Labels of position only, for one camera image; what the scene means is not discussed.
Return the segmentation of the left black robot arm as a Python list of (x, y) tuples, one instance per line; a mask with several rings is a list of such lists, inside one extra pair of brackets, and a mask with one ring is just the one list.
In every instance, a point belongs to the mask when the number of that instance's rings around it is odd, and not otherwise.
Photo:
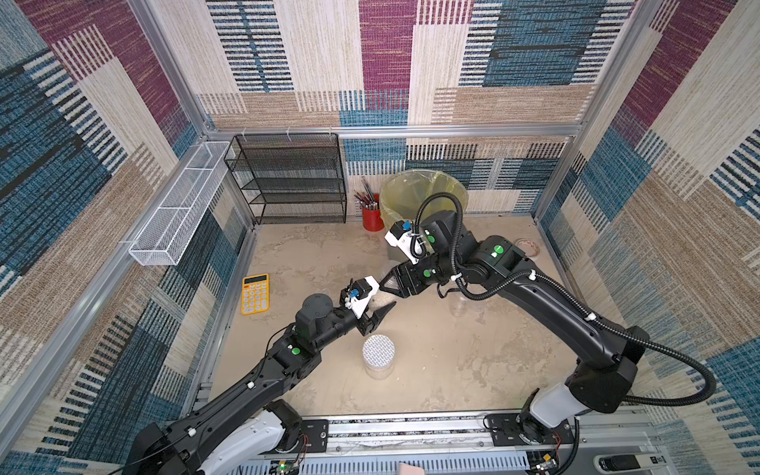
[(167, 427), (145, 427), (121, 473), (226, 474), (253, 455), (294, 447), (301, 420), (281, 396), (321, 363), (323, 348), (353, 329), (372, 333), (394, 306), (367, 314), (358, 304), (337, 307), (325, 294), (309, 296), (236, 384)]

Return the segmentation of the bin with yellow bag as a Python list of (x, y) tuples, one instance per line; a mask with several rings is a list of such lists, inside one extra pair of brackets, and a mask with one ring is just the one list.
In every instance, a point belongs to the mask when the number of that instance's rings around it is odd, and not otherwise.
[(468, 205), (468, 192), (456, 178), (435, 170), (413, 169), (391, 177), (381, 188), (381, 219), (388, 232), (398, 221), (415, 221), (419, 207), (430, 195), (439, 192), (453, 194), (462, 210)]

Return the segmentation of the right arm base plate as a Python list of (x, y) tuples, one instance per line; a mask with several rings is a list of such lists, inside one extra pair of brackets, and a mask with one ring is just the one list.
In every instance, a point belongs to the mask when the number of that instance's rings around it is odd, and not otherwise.
[(565, 421), (555, 429), (540, 429), (538, 425), (524, 427), (519, 412), (495, 413), (484, 417), (483, 426), (490, 433), (495, 447), (528, 447), (529, 445), (572, 445), (574, 425)]

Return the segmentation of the small jar with rice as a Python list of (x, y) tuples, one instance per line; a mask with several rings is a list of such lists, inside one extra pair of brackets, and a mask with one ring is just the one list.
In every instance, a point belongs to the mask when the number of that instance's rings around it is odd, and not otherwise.
[(453, 318), (463, 318), (469, 309), (470, 300), (461, 294), (456, 294), (449, 302), (449, 311)]

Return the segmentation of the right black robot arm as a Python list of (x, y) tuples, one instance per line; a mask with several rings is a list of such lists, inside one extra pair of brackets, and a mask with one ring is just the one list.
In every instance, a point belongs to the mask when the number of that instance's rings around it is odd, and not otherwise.
[[(499, 296), (517, 305), (557, 336), (577, 357), (574, 371), (548, 390), (536, 390), (516, 415), (520, 438), (542, 445), (565, 422), (588, 412), (612, 414), (623, 403), (685, 407), (707, 401), (716, 377), (700, 361), (650, 340), (639, 327), (609, 321), (544, 274), (519, 247), (501, 236), (477, 241), (463, 224), (458, 198), (448, 192), (426, 198), (413, 221), (398, 221), (388, 245), (406, 261), (386, 276), (382, 291), (408, 298), (451, 282), (469, 301)], [(673, 358), (702, 376), (696, 393), (672, 399), (633, 396), (637, 364), (647, 350)]]

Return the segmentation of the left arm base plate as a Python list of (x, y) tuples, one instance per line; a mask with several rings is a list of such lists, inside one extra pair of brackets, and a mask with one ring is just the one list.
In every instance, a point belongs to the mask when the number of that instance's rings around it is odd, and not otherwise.
[(297, 453), (306, 451), (307, 454), (325, 453), (328, 449), (328, 436), (330, 434), (330, 422), (327, 419), (306, 419), (300, 423), (296, 439), (289, 441), (289, 435), (285, 435), (284, 443), (269, 451), (253, 453), (254, 456), (265, 457), (275, 455), (287, 455), (294, 457)]

